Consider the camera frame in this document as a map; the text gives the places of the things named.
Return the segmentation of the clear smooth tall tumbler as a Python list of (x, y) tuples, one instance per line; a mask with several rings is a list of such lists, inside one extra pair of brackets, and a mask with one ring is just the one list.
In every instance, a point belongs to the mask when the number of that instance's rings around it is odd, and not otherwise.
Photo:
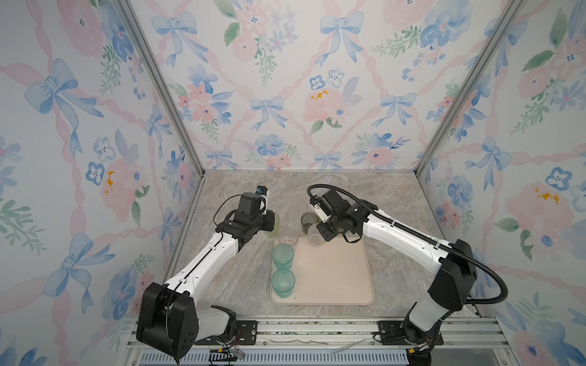
[(309, 243), (314, 247), (320, 247), (323, 244), (325, 244), (325, 239), (320, 234), (320, 231), (317, 228), (317, 224), (312, 224), (308, 228), (307, 238), (309, 240)]

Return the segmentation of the clear textured tumbler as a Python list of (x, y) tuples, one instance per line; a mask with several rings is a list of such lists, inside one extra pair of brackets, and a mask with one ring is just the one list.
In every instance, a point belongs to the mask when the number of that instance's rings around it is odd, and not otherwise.
[(296, 250), (299, 241), (299, 232), (291, 227), (281, 227), (277, 236), (278, 244), (288, 245)]

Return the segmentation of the teal textured tumbler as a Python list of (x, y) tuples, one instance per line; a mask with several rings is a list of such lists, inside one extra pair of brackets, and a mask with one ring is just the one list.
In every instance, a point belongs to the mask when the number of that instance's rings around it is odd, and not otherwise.
[(295, 275), (288, 268), (277, 269), (271, 277), (273, 291), (280, 298), (289, 297), (295, 288)]
[(280, 243), (273, 248), (273, 264), (277, 269), (290, 269), (294, 262), (295, 251), (287, 243)]

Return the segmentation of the light green textured tumbler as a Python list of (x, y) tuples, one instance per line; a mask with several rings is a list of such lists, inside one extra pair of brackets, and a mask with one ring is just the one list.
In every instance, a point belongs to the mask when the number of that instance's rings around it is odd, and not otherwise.
[(281, 221), (277, 213), (271, 211), (269, 215), (273, 218), (273, 230), (265, 232), (265, 235), (268, 239), (275, 239), (279, 235)]

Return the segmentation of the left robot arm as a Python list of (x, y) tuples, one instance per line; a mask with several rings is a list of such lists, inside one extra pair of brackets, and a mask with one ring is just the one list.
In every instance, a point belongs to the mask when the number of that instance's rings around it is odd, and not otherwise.
[(143, 293), (136, 338), (180, 361), (201, 340), (226, 344), (236, 335), (237, 315), (214, 305), (196, 305), (212, 279), (260, 231), (272, 232), (275, 214), (267, 207), (269, 190), (238, 195), (237, 209), (215, 224), (215, 231), (198, 255), (164, 284), (152, 283)]

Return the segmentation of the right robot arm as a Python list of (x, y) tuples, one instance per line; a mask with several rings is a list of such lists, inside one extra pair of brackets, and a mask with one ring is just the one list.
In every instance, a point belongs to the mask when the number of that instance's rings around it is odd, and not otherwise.
[(464, 308), (478, 277), (469, 244), (428, 236), (389, 216), (375, 204), (340, 188), (323, 186), (323, 195), (310, 193), (310, 205), (320, 218), (320, 235), (331, 241), (352, 233), (382, 242), (415, 260), (434, 275), (427, 292), (409, 310), (401, 329), (410, 343), (435, 330), (450, 314)]

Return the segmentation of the beige plastic tray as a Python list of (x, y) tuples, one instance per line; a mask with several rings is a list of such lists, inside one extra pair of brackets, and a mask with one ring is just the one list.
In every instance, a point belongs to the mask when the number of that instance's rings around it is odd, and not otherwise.
[(287, 297), (270, 289), (270, 299), (278, 305), (367, 306), (374, 303), (375, 291), (361, 240), (347, 243), (337, 237), (315, 246), (301, 236), (295, 246), (291, 271), (295, 285)]

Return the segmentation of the dark grey glass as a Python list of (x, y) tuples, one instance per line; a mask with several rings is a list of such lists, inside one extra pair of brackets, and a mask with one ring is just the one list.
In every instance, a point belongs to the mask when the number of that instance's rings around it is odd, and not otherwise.
[(308, 213), (304, 213), (301, 217), (301, 225), (302, 225), (302, 230), (303, 233), (307, 234), (309, 228), (314, 225), (314, 224), (318, 224), (320, 222), (320, 218), (311, 212)]

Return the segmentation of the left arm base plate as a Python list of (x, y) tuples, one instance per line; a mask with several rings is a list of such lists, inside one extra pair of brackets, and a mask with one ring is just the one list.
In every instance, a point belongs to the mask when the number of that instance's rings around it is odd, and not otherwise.
[(229, 325), (222, 335), (213, 335), (195, 342), (196, 346), (254, 346), (257, 340), (259, 322), (237, 320)]

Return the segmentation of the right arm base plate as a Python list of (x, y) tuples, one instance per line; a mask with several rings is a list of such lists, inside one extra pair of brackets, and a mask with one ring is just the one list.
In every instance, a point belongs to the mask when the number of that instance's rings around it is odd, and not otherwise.
[(413, 326), (404, 326), (401, 320), (382, 320), (377, 323), (377, 330), (373, 333), (373, 339), (383, 346), (430, 346), (435, 341), (435, 346), (444, 344), (440, 331), (433, 326), (428, 332), (422, 332)]

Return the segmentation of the aluminium front rail frame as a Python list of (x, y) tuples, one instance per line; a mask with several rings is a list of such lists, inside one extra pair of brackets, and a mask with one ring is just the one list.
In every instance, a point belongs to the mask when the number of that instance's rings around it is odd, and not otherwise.
[(181, 365), (518, 365), (494, 318), (450, 317), (427, 355), (398, 337), (397, 318), (242, 317), (229, 343), (206, 339)]

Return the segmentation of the left aluminium corner post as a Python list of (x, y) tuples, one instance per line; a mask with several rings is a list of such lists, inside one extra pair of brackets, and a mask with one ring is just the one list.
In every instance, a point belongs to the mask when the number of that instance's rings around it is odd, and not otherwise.
[(155, 91), (160, 97), (165, 112), (169, 115), (172, 126), (179, 135), (180, 142), (186, 149), (187, 157), (189, 157), (189, 160), (194, 165), (198, 178), (203, 179), (204, 169), (199, 158), (197, 157), (194, 145), (189, 138), (188, 131), (182, 122), (181, 117), (179, 116), (178, 109), (172, 101), (172, 96), (166, 85), (163, 73), (161, 72), (160, 67), (157, 65), (154, 52), (152, 51), (143, 32), (143, 28), (140, 25), (140, 21), (134, 12), (131, 2), (127, 0), (115, 0), (113, 3), (116, 10), (120, 12), (122, 22), (128, 29), (130, 38), (137, 47), (137, 52), (143, 59), (146, 73), (148, 74), (151, 82), (154, 84)]

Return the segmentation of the aluminium corner post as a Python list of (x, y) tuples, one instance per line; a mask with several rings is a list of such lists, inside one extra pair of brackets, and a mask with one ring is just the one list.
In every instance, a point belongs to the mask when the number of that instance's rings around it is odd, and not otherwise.
[(514, 26), (514, 23), (519, 17), (519, 13), (523, 9), (525, 3), (526, 2), (523, 0), (512, 0), (505, 3), (505, 8), (501, 16), (497, 19), (492, 34), (487, 37), (481, 51), (479, 52), (478, 59), (464, 79), (461, 89), (454, 99), (453, 106), (448, 109), (443, 121), (439, 124), (438, 129), (431, 138), (430, 144), (424, 150), (424, 155), (414, 169), (416, 177), (420, 178), (424, 175), (427, 166), (430, 165), (430, 162), (433, 159), (435, 152), (440, 147), (445, 135), (448, 134), (453, 122), (468, 101), (469, 96), (474, 92), (476, 85), (484, 76), (487, 65), (496, 57), (498, 49), (503, 42), (505, 42), (506, 36)]
[(163, 73), (161, 72), (160, 67), (157, 65), (154, 52), (152, 51), (143, 32), (143, 28), (140, 25), (140, 21), (134, 12), (131, 2), (127, 0), (115, 0), (113, 3), (116, 10), (120, 12), (122, 22), (128, 29), (130, 38), (137, 47), (137, 52), (143, 59), (146, 73), (148, 74), (151, 82), (154, 84), (155, 91), (160, 97), (165, 112), (169, 115), (172, 126), (179, 135), (180, 142), (186, 149), (187, 157), (189, 157), (189, 160), (194, 165), (198, 178), (203, 179), (204, 169), (199, 158), (197, 157), (194, 145), (189, 138), (188, 131), (182, 122), (181, 117), (179, 116), (178, 109), (172, 101), (172, 96), (166, 85)]

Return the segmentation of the right aluminium corner post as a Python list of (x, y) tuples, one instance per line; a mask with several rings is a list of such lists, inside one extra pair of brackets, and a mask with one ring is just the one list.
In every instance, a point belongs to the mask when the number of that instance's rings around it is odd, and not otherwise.
[(503, 42), (505, 42), (506, 36), (514, 26), (514, 23), (519, 17), (519, 13), (523, 9), (525, 3), (526, 2), (523, 0), (512, 0), (505, 3), (505, 8), (501, 16), (497, 19), (492, 34), (487, 37), (481, 51), (479, 52), (478, 59), (464, 79), (461, 89), (454, 99), (453, 106), (448, 109), (443, 121), (439, 124), (438, 129), (431, 138), (430, 144), (424, 150), (424, 155), (414, 169), (416, 177), (420, 178), (424, 175), (427, 166), (430, 165), (430, 162), (433, 159), (435, 152), (440, 147), (445, 135), (448, 134), (453, 122), (468, 101), (469, 96), (474, 92), (476, 85), (484, 76), (487, 65), (496, 57), (498, 49)]

